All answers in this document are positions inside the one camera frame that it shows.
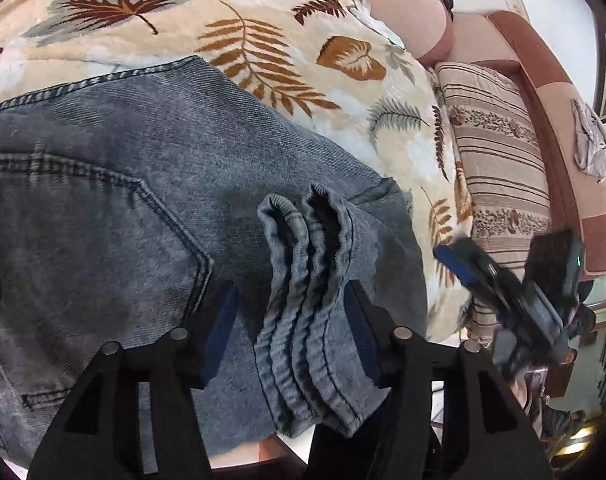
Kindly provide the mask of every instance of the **gray fern print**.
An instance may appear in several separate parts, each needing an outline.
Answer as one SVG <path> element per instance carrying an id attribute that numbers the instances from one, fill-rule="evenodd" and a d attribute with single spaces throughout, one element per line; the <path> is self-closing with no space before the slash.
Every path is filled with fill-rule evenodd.
<path id="1" fill-rule="evenodd" d="M 429 126 L 416 106 L 382 98 L 369 111 L 369 142 L 374 146 L 374 150 L 377 150 L 377 134 L 381 128 L 399 131 L 420 130 L 421 124 Z"/>

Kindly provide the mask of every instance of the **gray cloth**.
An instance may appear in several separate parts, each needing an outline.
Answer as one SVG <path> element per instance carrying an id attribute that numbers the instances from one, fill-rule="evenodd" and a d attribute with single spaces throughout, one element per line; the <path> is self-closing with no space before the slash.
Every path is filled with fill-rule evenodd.
<path id="1" fill-rule="evenodd" d="M 598 115 L 584 103 L 572 100 L 576 152 L 574 160 L 583 173 L 606 179 L 606 131 Z"/>
<path id="2" fill-rule="evenodd" d="M 3 102 L 0 453 L 27 465 L 104 342 L 154 341 L 225 280 L 241 312 L 217 377 L 193 391 L 208 453 L 321 420 L 352 433 L 384 394 L 346 331 L 350 278 L 425 333 L 398 186 L 202 59 Z"/>

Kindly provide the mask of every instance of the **striped pillow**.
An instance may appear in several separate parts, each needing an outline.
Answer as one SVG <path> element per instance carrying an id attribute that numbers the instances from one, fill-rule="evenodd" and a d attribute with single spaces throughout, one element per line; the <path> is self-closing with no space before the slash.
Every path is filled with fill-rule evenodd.
<path id="1" fill-rule="evenodd" d="M 494 70 L 439 63 L 467 186 L 472 195 L 472 238 L 518 277 L 531 238 L 550 225 L 545 167 L 536 133 L 516 85 Z M 475 338 L 491 340 L 496 317 L 474 304 Z"/>

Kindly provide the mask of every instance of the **silver rivet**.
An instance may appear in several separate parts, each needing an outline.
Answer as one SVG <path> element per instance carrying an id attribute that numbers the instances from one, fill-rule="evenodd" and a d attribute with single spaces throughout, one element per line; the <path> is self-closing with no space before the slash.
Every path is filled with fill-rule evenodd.
<path id="1" fill-rule="evenodd" d="M 412 337 L 412 331 L 406 326 L 397 326 L 394 329 L 394 335 L 397 339 L 409 339 Z"/>
<path id="2" fill-rule="evenodd" d="M 463 342 L 463 348 L 472 354 L 478 354 L 481 351 L 481 344 L 473 339 L 467 339 Z"/>
<path id="3" fill-rule="evenodd" d="M 182 326 L 178 326 L 172 329 L 170 332 L 170 337 L 175 341 L 180 341 L 181 339 L 185 339 L 187 337 L 187 330 Z"/>
<path id="4" fill-rule="evenodd" d="M 110 341 L 109 343 L 101 346 L 101 352 L 103 352 L 105 355 L 116 354 L 120 347 L 121 345 L 119 345 L 116 341 Z"/>

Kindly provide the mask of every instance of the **gray denim jeans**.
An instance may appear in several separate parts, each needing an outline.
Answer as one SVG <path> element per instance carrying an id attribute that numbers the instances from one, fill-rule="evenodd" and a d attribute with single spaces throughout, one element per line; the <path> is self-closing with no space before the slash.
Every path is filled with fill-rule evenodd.
<path id="1" fill-rule="evenodd" d="M 154 341 L 225 280 L 243 305 L 193 391 L 208 452 L 316 422 L 351 434 L 385 395 L 345 320 L 354 278 L 425 332 L 398 186 L 202 59 L 3 102 L 0 453 L 27 466 L 104 342 Z"/>

